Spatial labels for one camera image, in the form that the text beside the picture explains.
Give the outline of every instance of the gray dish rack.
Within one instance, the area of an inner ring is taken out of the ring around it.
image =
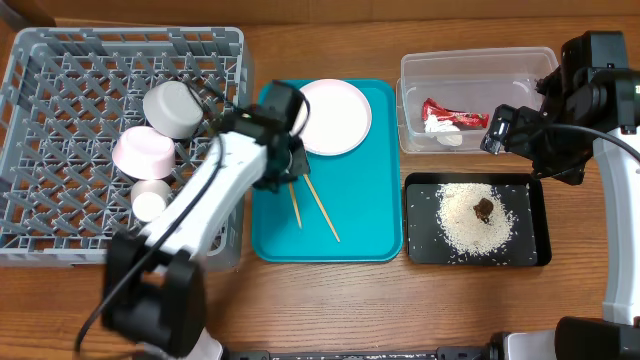
[[[0,90],[0,266],[104,262],[118,229],[135,229],[134,180],[111,149],[124,130],[148,125],[142,99],[165,81],[191,80],[251,103],[253,64],[242,32],[201,28],[31,28],[15,38]],[[219,112],[229,108],[209,100]],[[211,128],[177,142],[165,179],[177,194],[204,160]],[[242,201],[216,235],[210,269],[240,256]]]

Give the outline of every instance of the wooden chopstick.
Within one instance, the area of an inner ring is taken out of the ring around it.
[[[313,184],[311,184],[311,179],[309,179],[309,175],[304,174],[304,180],[307,182],[307,185],[309,186],[309,189],[311,190],[313,197],[316,199],[316,203],[318,203],[318,207],[320,208],[320,211],[322,211],[322,215],[324,215],[325,220],[327,220],[327,224],[329,224],[331,231],[333,231],[333,235],[336,237],[336,240],[340,242],[340,237],[338,236],[336,229],[333,227],[333,224],[331,223],[331,219],[329,219],[329,215],[327,214],[327,211],[324,209],[324,205],[322,205],[322,201],[320,201],[320,198],[316,193],[316,189],[313,187]]]
[[[289,183],[289,193],[291,194],[291,201],[293,202],[293,210],[295,210],[296,218],[298,219],[298,227],[302,229],[302,220],[300,220],[300,210],[298,210],[298,200],[296,200],[296,192],[293,190],[292,183]]]

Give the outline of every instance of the blue tray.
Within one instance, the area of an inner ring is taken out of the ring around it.
[[[308,154],[311,182],[340,236],[338,243],[304,179],[294,183],[302,229],[286,187],[253,192],[252,241],[271,262],[381,262],[402,248],[402,184],[395,95],[381,80],[346,80],[367,97],[373,115],[366,139],[341,156]],[[311,80],[291,80],[302,87]]]

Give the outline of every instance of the black baking tray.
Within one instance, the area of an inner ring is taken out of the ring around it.
[[[505,210],[518,216],[514,235],[504,248],[487,256],[472,257],[459,254],[446,242],[444,231],[436,220],[440,204],[435,193],[442,184],[448,183],[494,186]],[[403,195],[405,240],[409,258],[414,263],[544,266],[551,261],[542,184],[528,174],[413,173],[405,180]]]

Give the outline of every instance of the rice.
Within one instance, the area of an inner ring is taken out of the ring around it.
[[[517,217],[506,212],[499,194],[489,184],[445,184],[436,192],[440,200],[437,222],[444,230],[445,241],[458,253],[489,255],[511,240],[511,228]],[[473,207],[482,198],[493,203],[489,222],[476,217]]]

